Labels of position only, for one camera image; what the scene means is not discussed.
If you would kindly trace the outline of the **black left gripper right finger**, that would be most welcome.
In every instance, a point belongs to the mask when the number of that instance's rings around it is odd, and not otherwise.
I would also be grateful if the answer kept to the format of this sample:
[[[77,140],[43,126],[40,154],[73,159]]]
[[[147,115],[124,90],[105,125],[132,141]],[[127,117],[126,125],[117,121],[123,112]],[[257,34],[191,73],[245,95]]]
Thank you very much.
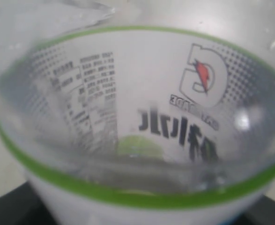
[[[262,197],[245,213],[239,216],[232,225],[275,225],[275,201]]]

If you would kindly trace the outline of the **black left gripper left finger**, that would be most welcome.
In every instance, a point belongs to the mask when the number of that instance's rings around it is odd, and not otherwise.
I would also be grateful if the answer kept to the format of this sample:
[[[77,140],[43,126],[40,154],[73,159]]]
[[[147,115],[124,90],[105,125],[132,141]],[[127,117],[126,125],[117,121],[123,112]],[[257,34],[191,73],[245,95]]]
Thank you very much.
[[[50,213],[27,182],[0,197],[0,225],[50,223]]]

